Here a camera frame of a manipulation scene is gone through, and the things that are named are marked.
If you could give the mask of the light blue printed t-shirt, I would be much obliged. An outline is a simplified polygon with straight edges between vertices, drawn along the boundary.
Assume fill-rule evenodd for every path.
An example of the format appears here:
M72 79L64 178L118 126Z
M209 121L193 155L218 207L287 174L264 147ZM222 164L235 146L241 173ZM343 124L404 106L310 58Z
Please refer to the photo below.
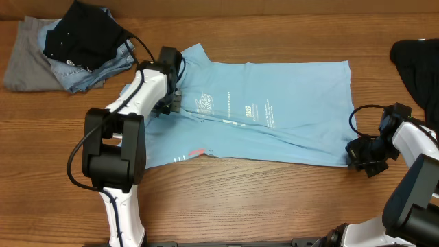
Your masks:
M355 138L348 61L226 64L183 52L177 113L145 122L147 166L205 154L345 167Z

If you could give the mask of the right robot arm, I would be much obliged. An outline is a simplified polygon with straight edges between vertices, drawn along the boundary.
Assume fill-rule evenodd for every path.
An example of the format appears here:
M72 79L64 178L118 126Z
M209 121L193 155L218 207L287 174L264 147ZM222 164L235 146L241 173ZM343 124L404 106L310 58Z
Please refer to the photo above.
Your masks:
M438 135L411 116L409 106L382 106L379 134L360 133L346 146L350 167L373 177L402 156L408 167L383 213L359 224L342 224L314 246L438 246Z

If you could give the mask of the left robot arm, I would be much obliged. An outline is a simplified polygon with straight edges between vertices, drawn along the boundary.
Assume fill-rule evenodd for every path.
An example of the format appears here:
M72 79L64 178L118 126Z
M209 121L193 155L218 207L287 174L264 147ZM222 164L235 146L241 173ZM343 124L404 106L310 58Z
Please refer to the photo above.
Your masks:
M142 62L128 88L104 109L85 117L82 173L102 197L108 246L144 246L138 185L147 163L145 120L180 110L176 84L185 60L173 47L162 47L156 62Z

